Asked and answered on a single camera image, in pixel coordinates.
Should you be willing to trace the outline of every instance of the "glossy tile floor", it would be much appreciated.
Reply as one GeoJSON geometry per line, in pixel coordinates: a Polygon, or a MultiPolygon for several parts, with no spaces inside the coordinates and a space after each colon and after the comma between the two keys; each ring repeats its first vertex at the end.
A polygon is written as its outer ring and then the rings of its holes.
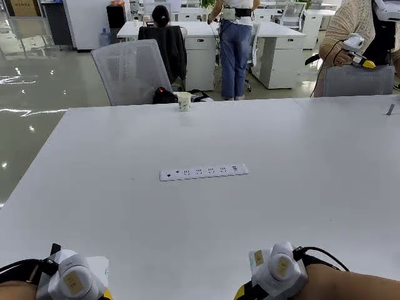
{"type": "MultiPolygon", "coordinates": [[[[246,99],[309,97],[316,73],[317,64],[305,67],[295,89],[272,91],[248,76],[246,99]]],[[[216,83],[209,95],[220,100],[220,70],[216,83]]],[[[89,53],[60,51],[45,19],[8,19],[0,12],[0,207],[67,108],[108,104],[89,53]]]]}

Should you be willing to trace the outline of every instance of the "black jacket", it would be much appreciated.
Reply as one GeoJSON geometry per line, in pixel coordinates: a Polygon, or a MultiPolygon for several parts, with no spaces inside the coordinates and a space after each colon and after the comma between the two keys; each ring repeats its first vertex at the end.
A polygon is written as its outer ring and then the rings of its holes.
{"type": "Polygon", "coordinates": [[[157,41],[170,83],[186,78],[186,48],[179,26],[140,27],[138,38],[157,41]]]}

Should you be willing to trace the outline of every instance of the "power outlet socket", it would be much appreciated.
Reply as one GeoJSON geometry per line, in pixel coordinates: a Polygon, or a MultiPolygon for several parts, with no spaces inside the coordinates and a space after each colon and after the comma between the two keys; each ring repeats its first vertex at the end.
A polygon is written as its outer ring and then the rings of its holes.
{"type": "Polygon", "coordinates": [[[220,166],[190,167],[160,172],[160,181],[233,176],[249,174],[245,164],[222,164],[220,166]]]}

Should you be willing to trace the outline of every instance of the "white tracker device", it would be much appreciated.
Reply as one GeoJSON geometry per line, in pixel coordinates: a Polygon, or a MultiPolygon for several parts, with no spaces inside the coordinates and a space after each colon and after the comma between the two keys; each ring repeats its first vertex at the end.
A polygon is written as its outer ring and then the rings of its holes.
{"type": "Polygon", "coordinates": [[[282,242],[249,253],[252,286],[260,285],[269,294],[266,300],[293,297],[307,283],[306,268],[294,260],[293,250],[290,242],[282,242]]]}

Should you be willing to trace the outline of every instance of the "blue jeans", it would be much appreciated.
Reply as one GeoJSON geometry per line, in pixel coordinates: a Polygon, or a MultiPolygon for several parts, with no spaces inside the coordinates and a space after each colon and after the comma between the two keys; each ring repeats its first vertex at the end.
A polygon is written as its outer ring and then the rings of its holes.
{"type": "Polygon", "coordinates": [[[244,77],[250,55],[251,26],[223,20],[220,28],[222,97],[244,95],[244,77]]]}

